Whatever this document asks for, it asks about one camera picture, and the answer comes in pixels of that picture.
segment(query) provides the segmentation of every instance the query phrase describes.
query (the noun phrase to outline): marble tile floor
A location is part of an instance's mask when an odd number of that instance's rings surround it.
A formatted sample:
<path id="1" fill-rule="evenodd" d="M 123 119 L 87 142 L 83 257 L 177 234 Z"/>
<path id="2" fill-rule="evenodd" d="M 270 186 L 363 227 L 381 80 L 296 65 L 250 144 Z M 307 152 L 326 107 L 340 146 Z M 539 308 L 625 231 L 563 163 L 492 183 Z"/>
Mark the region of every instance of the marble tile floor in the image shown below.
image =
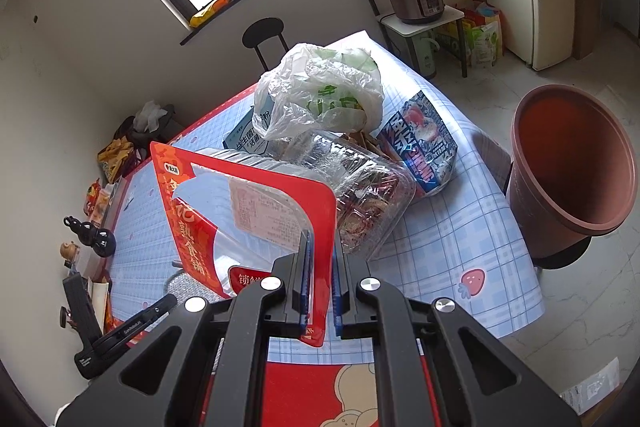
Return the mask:
<path id="1" fill-rule="evenodd" d="M 593 54 L 535 72 L 507 53 L 491 70 L 460 76 L 457 61 L 436 56 L 431 81 L 476 125 L 511 151 L 513 113 L 543 84 L 579 87 L 620 118 L 640 153 L 640 48 L 608 28 Z M 615 357 L 625 380 L 640 355 L 640 204 L 615 232 L 594 238 L 576 263 L 539 275 L 546 312 L 505 337 L 504 344 L 558 393 L 596 373 Z"/>

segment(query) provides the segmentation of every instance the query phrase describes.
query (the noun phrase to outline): brown trash bin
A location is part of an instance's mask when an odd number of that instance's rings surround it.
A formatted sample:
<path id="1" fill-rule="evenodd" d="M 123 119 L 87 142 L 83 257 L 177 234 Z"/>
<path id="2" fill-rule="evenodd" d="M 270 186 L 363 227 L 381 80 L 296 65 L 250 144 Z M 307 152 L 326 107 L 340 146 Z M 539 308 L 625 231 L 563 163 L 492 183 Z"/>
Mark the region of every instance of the brown trash bin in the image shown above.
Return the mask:
<path id="1" fill-rule="evenodd" d="M 511 146 L 507 199 L 533 258 L 612 232 L 631 212 L 638 191 L 633 146 L 590 94 L 557 84 L 527 93 Z"/>

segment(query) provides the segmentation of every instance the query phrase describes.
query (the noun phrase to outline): strawberry print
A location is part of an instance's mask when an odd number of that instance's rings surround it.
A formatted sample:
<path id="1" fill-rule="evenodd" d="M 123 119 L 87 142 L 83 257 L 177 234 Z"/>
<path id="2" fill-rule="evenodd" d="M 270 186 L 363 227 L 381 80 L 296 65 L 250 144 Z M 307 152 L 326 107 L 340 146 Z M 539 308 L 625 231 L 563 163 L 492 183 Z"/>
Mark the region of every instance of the strawberry print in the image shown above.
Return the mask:
<path id="1" fill-rule="evenodd" d="M 458 285 L 458 292 L 463 299 L 470 299 L 480 293 L 484 286 L 484 270 L 479 268 L 469 270 L 462 274 L 462 279 Z"/>

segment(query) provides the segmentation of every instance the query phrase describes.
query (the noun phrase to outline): blue plaid tablecloth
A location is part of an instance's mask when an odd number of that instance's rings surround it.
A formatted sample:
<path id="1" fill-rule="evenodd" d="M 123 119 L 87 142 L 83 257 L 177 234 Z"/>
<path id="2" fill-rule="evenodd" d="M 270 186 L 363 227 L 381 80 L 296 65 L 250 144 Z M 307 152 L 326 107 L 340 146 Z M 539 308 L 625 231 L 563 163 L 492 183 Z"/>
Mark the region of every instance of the blue plaid tablecloth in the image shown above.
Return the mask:
<path id="1" fill-rule="evenodd" d="M 385 89 L 383 123 L 422 90 L 458 144 L 449 185 L 439 194 L 409 206 L 383 245 L 380 258 L 369 263 L 373 275 L 402 289 L 408 297 L 431 302 L 449 297 L 463 306 L 496 337 L 516 331 L 544 312 L 542 293 L 520 230 L 502 193 L 510 156 L 471 123 L 424 78 L 369 38 L 353 34 L 333 46 L 370 50 Z M 238 100 L 174 146 L 197 151 L 222 147 L 222 140 L 252 107 L 252 95 Z M 118 242 L 110 267 L 113 315 L 126 320 L 164 295 L 164 284 L 178 259 L 153 165 L 132 175 L 114 234 Z M 477 295 L 460 291 L 462 277 L 482 271 Z M 332 324 L 331 310 L 328 323 Z M 300 341 L 272 339 L 272 362 L 372 362 L 370 341 L 342 341 L 327 328 L 319 349 Z"/>

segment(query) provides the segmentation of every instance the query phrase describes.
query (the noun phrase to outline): red plastic package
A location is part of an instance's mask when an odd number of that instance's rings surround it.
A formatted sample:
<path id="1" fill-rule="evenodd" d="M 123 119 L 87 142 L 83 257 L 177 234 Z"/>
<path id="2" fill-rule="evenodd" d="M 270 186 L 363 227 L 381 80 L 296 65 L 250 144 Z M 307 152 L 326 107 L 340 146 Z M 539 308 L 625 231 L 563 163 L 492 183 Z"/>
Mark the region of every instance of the red plastic package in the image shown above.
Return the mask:
<path id="1" fill-rule="evenodd" d="M 301 229 L 312 234 L 314 251 L 309 316 L 306 335 L 300 340 L 310 346 L 322 346 L 330 301 L 336 223 L 332 190 L 317 181 L 236 164 L 156 142 L 151 144 L 150 151 L 184 270 L 220 296 L 233 296 L 242 287 L 266 277 L 274 257 L 297 250 L 292 246 L 300 240 Z M 194 183 L 199 183 L 196 190 L 193 189 Z M 188 186 L 192 187 L 190 191 L 180 191 Z M 212 202 L 207 207 L 208 213 L 179 196 L 183 194 L 188 199 L 188 193 L 196 194 L 200 202 L 209 196 Z M 225 205 L 228 209 L 220 214 L 220 206 Z M 271 237 L 272 231 L 265 227 L 265 223 L 275 220 L 277 225 L 283 222 L 286 225 L 287 219 L 294 226 L 280 227 L 276 231 L 284 230 L 284 235 Z M 247 242 L 242 244 L 237 240 L 248 235 L 255 239 L 251 245 L 258 247 L 251 248 Z"/>

